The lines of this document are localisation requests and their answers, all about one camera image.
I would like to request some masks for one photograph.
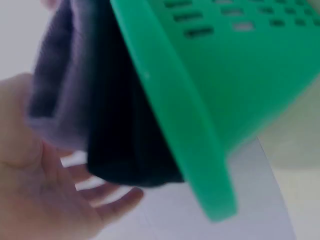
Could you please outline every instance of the white surface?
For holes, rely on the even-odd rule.
[[[320,78],[261,136],[298,240],[319,240]]]
[[[0,77],[30,71],[49,13],[36,0],[0,1]],[[84,160],[83,154],[74,161]],[[258,141],[230,159],[239,214],[207,221],[188,186],[148,190],[143,203],[96,240],[294,240],[281,193]]]
[[[84,154],[73,157],[82,163]],[[211,223],[187,184],[147,190],[142,204],[95,240],[295,240],[278,185],[257,140],[229,160],[239,201],[237,216]]]

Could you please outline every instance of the black fabric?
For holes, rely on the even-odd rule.
[[[98,1],[88,170],[112,183],[183,182],[133,67],[109,1]]]

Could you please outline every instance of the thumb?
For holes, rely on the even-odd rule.
[[[42,141],[26,126],[24,111],[32,75],[0,81],[0,163],[28,166],[42,154]]]

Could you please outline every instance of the green plastic basket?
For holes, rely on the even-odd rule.
[[[111,4],[153,112],[200,205],[214,221],[234,215],[226,157],[320,73],[320,16],[304,0]]]

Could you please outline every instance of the folded cloth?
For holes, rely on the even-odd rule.
[[[27,121],[49,143],[88,151],[117,184],[183,182],[108,0],[62,0],[34,71]]]

